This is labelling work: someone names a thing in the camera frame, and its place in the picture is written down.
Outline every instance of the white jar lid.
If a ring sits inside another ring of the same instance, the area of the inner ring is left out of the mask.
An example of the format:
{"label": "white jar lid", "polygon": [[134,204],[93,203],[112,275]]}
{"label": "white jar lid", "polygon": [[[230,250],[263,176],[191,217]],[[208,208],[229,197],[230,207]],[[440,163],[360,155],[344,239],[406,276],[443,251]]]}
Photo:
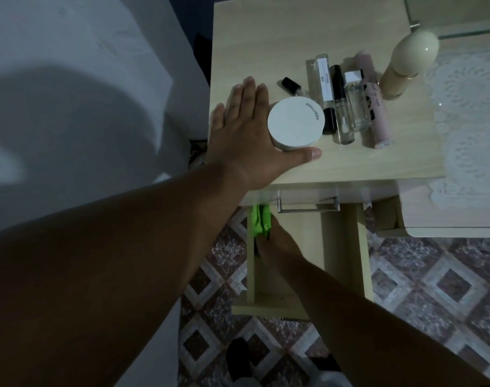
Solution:
{"label": "white jar lid", "polygon": [[313,145],[322,136],[324,124],[324,111],[318,103],[301,96],[281,100],[268,116],[273,144],[282,151]]}

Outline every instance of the black cap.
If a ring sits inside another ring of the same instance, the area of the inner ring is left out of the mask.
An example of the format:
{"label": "black cap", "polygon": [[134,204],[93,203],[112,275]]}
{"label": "black cap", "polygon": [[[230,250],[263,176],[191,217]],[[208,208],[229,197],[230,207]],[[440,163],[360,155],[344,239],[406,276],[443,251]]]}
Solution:
{"label": "black cap", "polygon": [[332,92],[335,95],[335,100],[339,101],[340,99],[345,99],[345,80],[339,65],[333,65],[332,68],[334,69],[331,77]]}
{"label": "black cap", "polygon": [[292,95],[295,95],[295,92],[300,89],[300,85],[288,77],[284,77],[281,84],[284,88],[290,91]]}
{"label": "black cap", "polygon": [[338,131],[336,112],[332,107],[324,109],[325,125],[322,134],[334,134]]}

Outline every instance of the person's right hand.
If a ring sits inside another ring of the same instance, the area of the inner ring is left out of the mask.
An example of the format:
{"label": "person's right hand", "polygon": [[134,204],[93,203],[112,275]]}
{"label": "person's right hand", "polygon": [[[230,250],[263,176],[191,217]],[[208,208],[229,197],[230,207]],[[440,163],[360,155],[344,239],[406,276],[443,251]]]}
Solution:
{"label": "person's right hand", "polygon": [[266,239],[259,235],[256,237],[256,244],[261,259],[267,266],[278,270],[280,273],[284,268],[292,267],[297,262],[305,260],[295,240],[280,226],[273,214],[269,238]]}
{"label": "person's right hand", "polygon": [[266,85],[256,88],[254,79],[247,77],[233,88],[227,111],[220,103],[213,112],[206,164],[227,166],[247,191],[264,188],[287,170],[322,155],[318,148],[276,149],[268,133],[269,110]]}

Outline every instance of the green cloth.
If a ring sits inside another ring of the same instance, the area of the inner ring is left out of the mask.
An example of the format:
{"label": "green cloth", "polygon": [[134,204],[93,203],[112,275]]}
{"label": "green cloth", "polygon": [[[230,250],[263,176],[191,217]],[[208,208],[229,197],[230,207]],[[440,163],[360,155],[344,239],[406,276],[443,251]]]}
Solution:
{"label": "green cloth", "polygon": [[268,239],[270,228],[272,228],[272,218],[270,217],[270,207],[268,205],[255,205],[252,207],[252,232],[254,237],[262,234]]}

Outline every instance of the lace doily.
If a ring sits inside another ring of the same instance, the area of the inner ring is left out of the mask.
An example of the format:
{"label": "lace doily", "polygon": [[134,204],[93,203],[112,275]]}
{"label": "lace doily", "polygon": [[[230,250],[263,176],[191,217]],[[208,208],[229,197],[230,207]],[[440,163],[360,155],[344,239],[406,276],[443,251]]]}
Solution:
{"label": "lace doily", "polygon": [[426,81],[447,174],[429,184],[431,200],[490,208],[490,48],[441,52]]}

